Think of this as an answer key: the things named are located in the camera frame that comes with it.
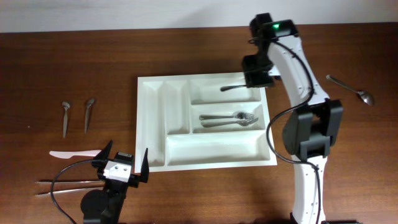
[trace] silver cutlery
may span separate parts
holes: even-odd
[[[340,85],[344,88],[346,88],[349,91],[353,91],[354,93],[356,93],[366,104],[368,105],[374,105],[374,98],[372,96],[372,94],[368,93],[367,91],[364,90],[355,90],[354,88],[352,88],[351,86],[343,83],[342,81],[338,80],[337,78],[334,78],[330,75],[326,76],[326,79],[336,83],[337,85]]]
[[[82,191],[82,190],[95,190],[95,189],[101,190],[101,189],[103,189],[103,187],[87,187],[87,188],[82,188],[82,189],[56,190],[56,191],[53,191],[53,194],[62,194],[62,193],[78,192],[78,191]],[[35,196],[40,197],[40,196],[48,196],[48,195],[50,195],[50,192],[40,193]]]
[[[212,128],[212,127],[223,126],[223,125],[228,125],[228,124],[238,124],[240,126],[246,127],[246,126],[249,126],[250,124],[254,124],[258,120],[259,120],[259,118],[254,118],[254,119],[245,119],[245,120],[239,120],[239,121],[202,123],[201,125],[204,128]]]
[[[68,129],[68,109],[70,108],[70,103],[63,101],[62,106],[63,109],[65,109],[65,114],[63,115],[63,138],[66,138]]]
[[[199,120],[203,121],[206,119],[220,119],[220,118],[238,118],[238,119],[253,119],[254,115],[249,113],[237,113],[236,115],[232,116],[217,116],[217,115],[200,115]]]
[[[36,184],[40,185],[50,185],[52,181],[50,180],[41,180],[37,181]],[[56,184],[102,184],[103,181],[101,180],[82,180],[82,181],[62,181],[62,182],[56,182]],[[69,193],[69,192],[78,192],[82,190],[94,190],[94,189],[102,189],[103,187],[85,187],[85,188],[80,188],[80,189],[68,189],[68,190],[56,190],[53,191],[54,194],[62,194],[62,193]],[[40,196],[47,196],[50,195],[50,192],[45,192],[45,193],[40,193],[35,195],[36,197]]]
[[[241,88],[245,87],[246,85],[235,85],[235,86],[223,86],[220,88],[220,91],[227,91],[227,90],[232,90],[234,88]]]
[[[85,118],[85,133],[88,130],[88,123],[90,122],[90,108],[94,104],[95,98],[91,98],[86,102],[86,118]]]

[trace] metal fork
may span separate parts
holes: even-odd
[[[212,128],[212,127],[217,127],[217,126],[223,126],[223,125],[228,125],[228,124],[238,124],[240,126],[249,126],[250,124],[254,124],[257,122],[259,118],[254,118],[254,119],[245,119],[242,121],[227,121],[227,122],[213,122],[213,123],[202,123],[201,125],[204,128]]]
[[[254,119],[254,115],[253,114],[249,114],[249,113],[237,113],[236,115],[232,115],[232,116],[215,116],[215,115],[200,115],[199,116],[199,120],[203,121],[206,119],[220,119],[220,118],[238,118],[238,119]]]

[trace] wooden tabletop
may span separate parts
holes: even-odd
[[[328,220],[398,223],[398,24],[298,27],[305,55],[322,88],[341,99],[343,120],[325,170]],[[107,30],[0,34],[0,223],[68,223],[50,197],[35,197],[61,169],[81,157],[56,159],[49,151],[104,148],[134,154],[137,77],[241,71],[256,49],[248,27]],[[331,74],[376,99],[375,106],[327,82]],[[267,89],[271,116],[289,107],[283,84]],[[97,99],[84,134],[85,101]],[[72,103],[62,138],[61,101]],[[281,131],[275,147],[285,153]],[[151,173],[129,189],[125,223],[252,223],[288,218],[294,202],[291,164],[272,167]],[[82,165],[62,179],[95,179]],[[78,222],[86,192],[57,196]]]

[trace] cutlery tray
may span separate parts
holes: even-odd
[[[237,88],[242,73],[139,77],[135,171],[140,172],[148,148],[150,172],[276,165],[266,140],[269,123],[263,88]],[[204,128],[199,115],[252,113],[249,126],[229,124]]]

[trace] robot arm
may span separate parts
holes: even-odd
[[[94,157],[91,165],[97,168],[100,180],[105,181],[103,190],[92,190],[81,200],[80,208],[84,214],[84,224],[116,224],[122,210],[129,187],[138,188],[140,182],[149,178],[148,149],[144,154],[141,175],[131,174],[134,156],[118,152],[114,159],[108,159],[113,142]]]
[[[307,164],[294,164],[295,203],[291,214],[292,221],[300,224],[314,224],[318,215],[318,194],[323,188],[323,173],[334,145],[341,121],[343,107],[340,101],[329,100],[315,79],[304,56],[301,39],[291,20],[273,22],[267,14],[257,15],[250,23],[253,44],[258,47],[256,55],[243,58],[246,87],[270,87],[272,77],[283,81],[291,106],[303,103],[311,93],[311,84],[306,74],[308,70],[313,85],[310,101],[291,114],[285,125],[282,138],[293,161],[310,162],[319,168],[319,183],[314,169]],[[305,68],[289,51],[276,44],[286,46],[298,56]],[[317,224],[325,220],[321,205]]]

